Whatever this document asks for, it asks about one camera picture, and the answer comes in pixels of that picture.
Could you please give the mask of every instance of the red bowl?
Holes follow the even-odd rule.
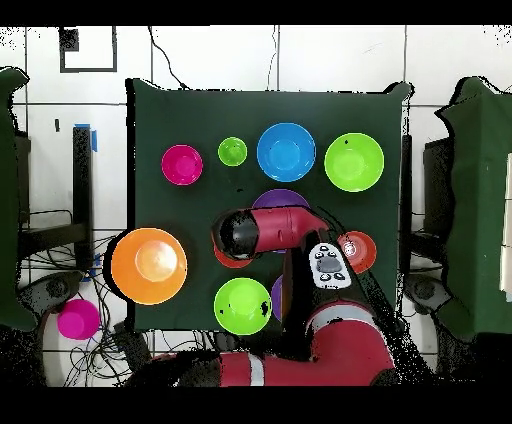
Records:
[[[349,231],[338,237],[338,243],[356,274],[371,268],[377,259],[377,246],[365,233]]]
[[[228,258],[224,253],[222,253],[217,246],[215,245],[215,242],[213,243],[213,253],[215,254],[215,257],[217,260],[224,265],[226,268],[243,268],[244,266],[249,265],[252,262],[252,259],[246,259],[246,260],[235,260]]]

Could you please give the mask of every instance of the white floor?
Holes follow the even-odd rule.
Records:
[[[79,27],[80,50],[66,53],[68,66],[111,66],[110,32],[109,27]],[[272,25],[154,27],[153,32],[156,43],[169,56],[173,72],[192,88],[267,87],[275,51]],[[423,145],[448,135],[434,111],[448,103],[462,77],[482,75],[502,90],[512,84],[512,44],[506,32],[493,26],[282,25],[279,89],[382,91],[393,82],[412,83],[413,210],[422,213]],[[17,66],[30,77],[26,89],[14,95],[14,113],[20,129],[27,130],[32,140],[31,210],[72,210],[71,128],[89,123],[98,138],[98,151],[93,154],[95,239],[126,227],[124,79],[138,77],[164,88],[178,88],[162,53],[152,49],[146,27],[117,27],[117,42],[117,73],[61,74],[56,28],[0,28],[0,66]],[[269,88],[277,89],[277,84],[274,60]],[[55,119],[60,122],[59,132]],[[66,219],[65,214],[38,215],[32,226],[61,224]],[[421,228],[421,217],[414,217],[414,225]],[[420,266],[425,263],[420,258],[413,258],[413,262]],[[34,268],[34,262],[31,265],[30,272],[24,270],[21,284],[49,272]],[[81,293],[97,303],[90,283],[82,283]],[[123,319],[124,302],[113,295],[108,295],[107,301],[114,323]],[[404,315],[411,315],[408,321],[413,339],[434,366],[437,345],[431,319],[414,314],[407,302]],[[149,334],[153,354],[165,352],[168,345],[193,340],[190,332],[167,332],[165,337],[161,331]],[[58,334],[52,317],[44,338],[49,385],[63,385],[72,367],[70,351],[76,345]],[[121,371],[126,369],[126,364],[118,366]]]

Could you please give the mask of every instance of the button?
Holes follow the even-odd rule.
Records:
[[[341,264],[336,258],[320,258],[316,262],[316,269],[321,273],[332,273],[341,271]]]

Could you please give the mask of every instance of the small green bowl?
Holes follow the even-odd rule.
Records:
[[[239,138],[228,137],[220,143],[218,154],[224,165],[238,166],[247,157],[247,146]]]

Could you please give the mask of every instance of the green cloth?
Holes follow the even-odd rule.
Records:
[[[19,275],[18,231],[19,190],[14,116],[11,112],[12,93],[28,82],[28,77],[16,68],[0,68],[0,181],[2,207],[0,208],[0,324],[31,331],[36,320],[31,312],[18,302],[15,292]]]
[[[188,260],[185,284],[172,299],[136,306],[137,329],[221,330],[213,300],[225,282],[249,277],[271,290],[282,273],[283,255],[265,253],[245,268],[225,268],[214,256],[210,227],[224,211],[250,208],[275,188],[297,191],[311,207],[333,213],[348,230],[370,235],[378,250],[372,270],[395,304],[401,112],[409,85],[397,84],[385,94],[166,91],[141,80],[133,85],[135,226],[168,231],[181,242]],[[270,179],[256,159],[260,136],[279,122],[304,126],[316,142],[313,168],[293,183]],[[385,156],[381,179],[360,193],[337,189],[323,167],[330,143],[349,132],[370,135]],[[247,145],[247,159],[238,167],[223,165],[217,155],[219,144],[230,136]],[[189,144],[201,154],[202,175],[190,186],[175,186],[162,174],[162,155],[175,144]],[[272,317],[266,330],[275,328],[279,322]]]
[[[495,94],[477,77],[461,81],[456,93],[438,112],[455,140],[455,210],[446,245],[454,299],[438,317],[454,336],[470,340],[482,332],[512,333],[512,304],[499,289],[512,95]]]

